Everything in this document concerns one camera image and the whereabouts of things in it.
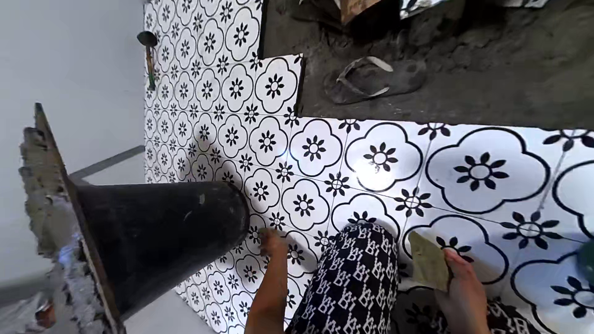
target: patterned trousers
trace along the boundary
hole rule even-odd
[[[380,225],[346,226],[324,250],[286,333],[394,332],[390,314],[397,294],[397,255],[396,239]],[[487,324],[493,334],[539,334],[515,307],[498,300],[488,303]],[[441,311],[416,328],[416,334],[450,334]]]

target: hand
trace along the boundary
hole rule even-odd
[[[258,231],[262,244],[260,245],[260,255],[287,256],[287,241],[281,238],[275,229],[261,228]]]
[[[472,265],[455,251],[444,249],[444,255],[454,278],[449,293],[435,290],[435,298],[452,334],[490,333],[486,323],[485,289]]]

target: flip-flop sandal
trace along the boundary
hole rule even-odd
[[[337,105],[411,93],[426,79],[424,61],[404,60],[386,63],[368,56],[351,62],[343,71],[333,71],[324,79],[326,95]]]

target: concrete floor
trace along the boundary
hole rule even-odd
[[[296,21],[289,1],[268,3],[263,57],[304,53],[303,116],[594,128],[592,0],[551,0],[539,10],[445,1],[400,23],[410,28],[402,52],[393,33],[357,45],[318,23]],[[428,80],[414,93],[332,104],[323,78],[366,55],[423,59]]]

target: hammer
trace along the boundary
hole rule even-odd
[[[150,55],[150,48],[154,48],[157,45],[157,36],[150,31],[141,31],[136,38],[146,47],[147,51],[148,90],[155,90],[153,58]]]

